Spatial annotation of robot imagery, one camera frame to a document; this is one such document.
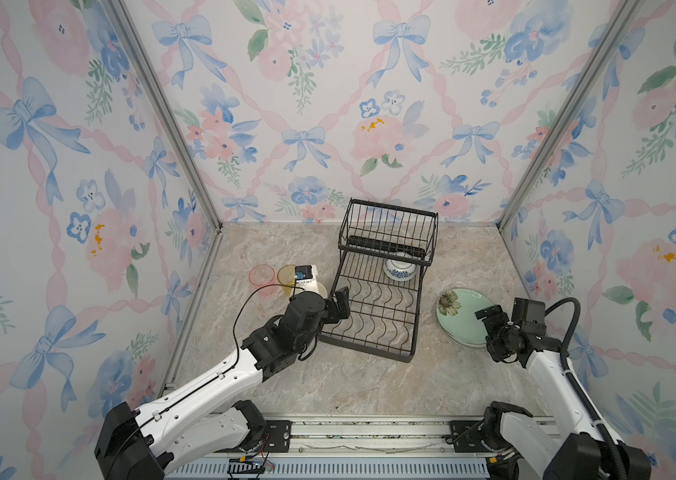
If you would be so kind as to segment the green plate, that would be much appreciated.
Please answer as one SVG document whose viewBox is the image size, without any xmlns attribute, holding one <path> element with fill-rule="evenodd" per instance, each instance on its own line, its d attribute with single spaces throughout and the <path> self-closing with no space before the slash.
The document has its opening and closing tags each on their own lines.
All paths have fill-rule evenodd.
<svg viewBox="0 0 676 480">
<path fill-rule="evenodd" d="M 486 342 L 487 332 L 475 312 L 494 305 L 479 291 L 455 288 L 442 293 L 437 301 L 437 319 L 448 337 L 468 342 Z"/>
</svg>

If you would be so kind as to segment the yellow glass cup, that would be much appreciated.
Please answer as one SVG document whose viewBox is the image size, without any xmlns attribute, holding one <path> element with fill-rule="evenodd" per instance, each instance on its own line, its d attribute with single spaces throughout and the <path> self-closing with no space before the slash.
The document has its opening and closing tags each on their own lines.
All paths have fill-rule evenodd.
<svg viewBox="0 0 676 480">
<path fill-rule="evenodd" d="M 278 283 L 286 298 L 290 298 L 295 291 L 295 269 L 295 265 L 288 264 L 281 267 L 277 273 Z"/>
</svg>

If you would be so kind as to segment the blue floral bowl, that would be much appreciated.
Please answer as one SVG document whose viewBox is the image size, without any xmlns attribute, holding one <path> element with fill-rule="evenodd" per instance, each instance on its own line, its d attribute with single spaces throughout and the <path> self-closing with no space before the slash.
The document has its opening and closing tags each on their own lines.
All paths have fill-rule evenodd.
<svg viewBox="0 0 676 480">
<path fill-rule="evenodd" d="M 408 261 L 386 259 L 383 265 L 384 274 L 396 282 L 409 282 L 413 280 L 419 271 L 419 266 Z"/>
</svg>

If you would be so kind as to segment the black wire dish rack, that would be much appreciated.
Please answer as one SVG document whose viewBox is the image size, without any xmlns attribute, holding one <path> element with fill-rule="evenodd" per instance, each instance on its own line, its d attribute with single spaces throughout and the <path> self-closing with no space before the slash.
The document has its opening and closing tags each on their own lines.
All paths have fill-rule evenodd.
<svg viewBox="0 0 676 480">
<path fill-rule="evenodd" d="M 350 288 L 351 315 L 325 326 L 319 340 L 409 363 L 416 352 L 423 283 L 432 266 L 439 215 L 404 206 L 353 199 L 339 230 L 339 266 L 331 291 Z M 386 259 L 419 266 L 409 282 L 383 271 Z"/>
</svg>

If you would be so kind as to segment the pink glass cup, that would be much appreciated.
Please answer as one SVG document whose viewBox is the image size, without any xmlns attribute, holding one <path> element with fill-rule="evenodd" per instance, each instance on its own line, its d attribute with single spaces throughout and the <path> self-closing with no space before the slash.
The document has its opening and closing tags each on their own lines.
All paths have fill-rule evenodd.
<svg viewBox="0 0 676 480">
<path fill-rule="evenodd" d="M 253 290 L 260 296 L 271 297 L 277 293 L 276 271 L 268 264 L 253 267 L 249 272 L 248 280 Z"/>
</svg>

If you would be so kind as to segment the cream plate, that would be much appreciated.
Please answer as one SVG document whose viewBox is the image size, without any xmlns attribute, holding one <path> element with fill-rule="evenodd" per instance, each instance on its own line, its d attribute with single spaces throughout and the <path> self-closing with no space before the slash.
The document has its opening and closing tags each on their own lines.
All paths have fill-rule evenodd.
<svg viewBox="0 0 676 480">
<path fill-rule="evenodd" d="M 463 347 L 466 347 L 466 348 L 471 348 L 471 349 L 475 349 L 475 350 L 484 350 L 484 349 L 486 349 L 486 342 L 485 342 L 485 341 L 482 341 L 482 342 L 468 342 L 468 341 L 463 341 L 463 340 L 460 340 L 460 339 L 457 339 L 457 338 L 453 338 L 453 337 L 448 337 L 448 338 L 449 338 L 449 340 L 455 342 L 457 345 L 460 345 L 460 346 L 463 346 Z"/>
</svg>

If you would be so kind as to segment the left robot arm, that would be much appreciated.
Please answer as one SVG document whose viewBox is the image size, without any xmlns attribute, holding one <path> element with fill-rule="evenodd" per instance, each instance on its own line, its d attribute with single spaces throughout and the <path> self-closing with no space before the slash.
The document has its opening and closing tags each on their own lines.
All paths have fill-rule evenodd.
<svg viewBox="0 0 676 480">
<path fill-rule="evenodd" d="M 209 454 L 263 446 L 267 421 L 239 394 L 308 359 L 321 330 L 350 314 L 346 287 L 328 298 L 302 291 L 204 374 L 139 407 L 114 407 L 94 449 L 103 477 L 163 479 Z"/>
</svg>

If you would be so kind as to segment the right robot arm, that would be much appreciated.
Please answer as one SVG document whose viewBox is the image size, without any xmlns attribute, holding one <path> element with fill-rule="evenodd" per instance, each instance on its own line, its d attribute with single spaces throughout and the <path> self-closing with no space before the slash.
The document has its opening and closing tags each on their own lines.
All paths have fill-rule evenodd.
<svg viewBox="0 0 676 480">
<path fill-rule="evenodd" d="M 648 479 L 647 454 L 612 430 L 571 366 L 569 346 L 580 315 L 572 297 L 550 307 L 519 298 L 511 314 L 499 305 L 475 312 L 492 360 L 513 359 L 530 373 L 560 439 L 543 431 L 528 410 L 505 402 L 492 403 L 472 430 L 493 451 L 514 449 L 542 479 Z"/>
</svg>

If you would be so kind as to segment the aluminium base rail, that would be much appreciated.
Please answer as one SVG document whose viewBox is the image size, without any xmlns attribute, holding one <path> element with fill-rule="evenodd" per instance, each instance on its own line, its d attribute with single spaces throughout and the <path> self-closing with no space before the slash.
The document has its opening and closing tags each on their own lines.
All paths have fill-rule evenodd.
<svg viewBox="0 0 676 480">
<path fill-rule="evenodd" d="M 154 418 L 125 404 L 107 415 L 94 455 L 107 479 L 162 479 L 170 472 L 215 453 L 263 451 L 292 455 L 408 454 L 453 450 L 503 460 L 523 457 L 541 478 L 598 478 L 615 464 L 608 445 L 618 441 L 603 420 L 579 411 L 555 419 L 553 433 L 542 419 L 508 404 L 489 407 L 482 420 L 442 424 L 392 421 L 323 423 L 265 420 L 248 401 L 219 415 L 182 426 L 183 413 Z"/>
</svg>

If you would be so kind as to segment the aluminium corner post left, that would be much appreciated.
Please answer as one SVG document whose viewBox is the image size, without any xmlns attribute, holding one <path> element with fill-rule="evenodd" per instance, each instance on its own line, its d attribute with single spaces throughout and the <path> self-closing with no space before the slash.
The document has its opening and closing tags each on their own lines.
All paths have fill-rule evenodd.
<svg viewBox="0 0 676 480">
<path fill-rule="evenodd" d="M 188 145 L 179 132 L 175 115 L 170 108 L 168 98 L 160 85 L 157 72 L 149 59 L 137 28 L 128 12 L 126 3 L 119 0 L 104 0 L 102 4 L 114 29 L 121 38 L 125 52 L 133 62 L 134 69 L 143 84 L 146 96 L 156 112 L 157 119 L 163 126 L 167 139 L 176 152 L 180 165 L 189 177 L 189 183 L 197 194 L 199 204 L 207 214 L 213 231 L 216 234 L 220 234 L 222 232 L 222 222 L 212 204 L 200 169 L 194 162 L 189 153 Z"/>
</svg>

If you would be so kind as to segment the aluminium corner post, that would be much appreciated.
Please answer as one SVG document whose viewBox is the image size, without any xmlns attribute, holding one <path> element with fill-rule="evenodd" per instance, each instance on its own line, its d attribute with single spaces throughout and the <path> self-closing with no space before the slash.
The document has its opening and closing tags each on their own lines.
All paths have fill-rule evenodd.
<svg viewBox="0 0 676 480">
<path fill-rule="evenodd" d="M 189 183 L 197 194 L 199 204 L 207 214 L 213 231 L 216 234 L 220 234 L 222 232 L 222 222 L 212 204 L 200 169 L 194 162 L 189 153 L 188 145 L 179 132 L 175 115 L 170 108 L 168 98 L 160 85 L 157 72 L 149 59 L 137 28 L 128 12 L 126 3 L 119 0 L 104 0 L 102 4 L 114 29 L 121 38 L 125 52 L 133 62 L 134 69 L 143 84 L 146 96 L 156 112 L 157 119 L 163 126 L 167 139 L 176 152 L 180 165 L 189 177 Z"/>
<path fill-rule="evenodd" d="M 548 137 L 543 140 L 535 158 L 530 162 L 527 171 L 521 177 L 517 189 L 510 197 L 507 207 L 504 209 L 498 223 L 501 234 L 510 230 L 511 223 L 529 195 L 536 178 L 545 169 L 549 158 L 554 153 L 562 137 L 568 131 L 576 115 L 583 108 L 588 95 L 606 69 L 606 64 L 614 55 L 614 51 L 625 38 L 634 17 L 643 6 L 643 1 L 627 0 L 619 1 L 610 21 L 600 37 L 599 44 L 593 49 L 584 64 L 578 81 L 569 91 L 569 95 L 559 109 L 558 116 L 552 124 Z"/>
</svg>

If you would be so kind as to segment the aluminium corner post right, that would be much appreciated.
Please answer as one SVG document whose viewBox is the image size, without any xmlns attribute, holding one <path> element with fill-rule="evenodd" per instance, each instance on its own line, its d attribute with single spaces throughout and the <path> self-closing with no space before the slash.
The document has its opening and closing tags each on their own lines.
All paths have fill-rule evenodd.
<svg viewBox="0 0 676 480">
<path fill-rule="evenodd" d="M 606 69 L 606 64 L 614 55 L 614 51 L 625 38 L 634 17 L 643 6 L 643 1 L 627 0 L 619 1 L 610 21 L 600 37 L 599 44 L 593 49 L 584 64 L 578 81 L 569 91 L 569 95 L 559 109 L 558 116 L 552 124 L 548 137 L 543 140 L 535 158 L 530 162 L 527 171 L 521 177 L 517 189 L 510 197 L 507 207 L 504 209 L 498 223 L 501 234 L 510 230 L 511 223 L 529 195 L 536 178 L 545 169 L 549 158 L 554 153 L 562 137 L 568 131 L 576 115 L 583 108 L 588 95 Z"/>
</svg>

